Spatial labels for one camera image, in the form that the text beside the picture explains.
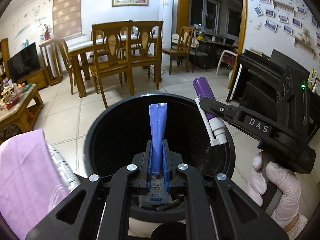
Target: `screw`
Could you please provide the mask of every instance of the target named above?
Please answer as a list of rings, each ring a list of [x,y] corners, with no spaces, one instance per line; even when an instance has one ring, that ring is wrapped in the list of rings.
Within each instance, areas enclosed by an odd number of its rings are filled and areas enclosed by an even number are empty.
[[[186,170],[187,168],[188,168],[188,165],[187,164],[185,164],[185,163],[180,163],[179,165],[178,165],[178,168],[179,168],[179,170]]]
[[[135,165],[135,164],[129,164],[127,166],[128,171],[135,171],[136,169],[137,169],[137,165]]]
[[[99,179],[99,176],[97,175],[97,174],[92,174],[92,175],[90,175],[90,177],[89,177],[89,181],[91,181],[91,182],[95,182],[95,181],[97,181]]]
[[[227,176],[223,173],[218,173],[217,174],[217,179],[218,180],[226,180],[227,179]]]

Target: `wooden coffee table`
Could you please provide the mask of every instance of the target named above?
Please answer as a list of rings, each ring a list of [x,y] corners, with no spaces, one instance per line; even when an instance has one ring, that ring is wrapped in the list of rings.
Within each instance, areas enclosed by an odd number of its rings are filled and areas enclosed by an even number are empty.
[[[32,99],[34,99],[36,104],[28,107]],[[20,101],[15,106],[8,111],[0,111],[0,130],[10,124],[15,124],[20,128],[22,133],[31,131],[43,107],[43,101],[36,89],[36,85],[33,84],[31,88],[20,97]],[[29,120],[26,114],[27,110],[33,114],[33,117]],[[0,144],[9,138],[10,137],[0,138]]]

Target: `gloved hand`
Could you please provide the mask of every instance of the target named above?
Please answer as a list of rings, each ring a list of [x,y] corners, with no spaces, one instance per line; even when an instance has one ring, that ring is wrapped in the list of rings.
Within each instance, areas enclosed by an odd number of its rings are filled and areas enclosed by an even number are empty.
[[[246,193],[262,206],[262,197],[267,190],[267,183],[260,172],[263,165],[262,152],[253,158],[253,169]],[[308,222],[305,216],[299,215],[299,200],[301,195],[300,180],[292,171],[282,168],[277,163],[269,162],[266,166],[269,180],[283,192],[281,200],[271,215],[271,218],[294,239]]]

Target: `black trash can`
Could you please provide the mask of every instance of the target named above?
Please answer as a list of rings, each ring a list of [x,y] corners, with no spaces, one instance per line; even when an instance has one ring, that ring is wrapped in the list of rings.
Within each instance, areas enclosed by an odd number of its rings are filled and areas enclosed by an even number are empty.
[[[200,112],[194,100],[171,94],[146,94],[130,97],[106,109],[90,127],[84,143],[84,162],[88,175],[108,176],[132,162],[135,154],[145,152],[151,139],[149,105],[167,103],[164,138],[169,149],[182,155],[183,162],[201,173],[220,172],[232,177],[235,147],[226,128],[228,142],[211,147]],[[185,219],[184,204],[155,211],[138,206],[132,198],[130,216],[164,223]]]

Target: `black tv screen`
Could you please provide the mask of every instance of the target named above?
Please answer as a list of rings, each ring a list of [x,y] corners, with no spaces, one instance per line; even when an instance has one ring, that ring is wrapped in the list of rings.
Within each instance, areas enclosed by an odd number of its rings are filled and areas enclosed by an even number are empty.
[[[40,69],[36,43],[32,43],[7,61],[12,82]]]

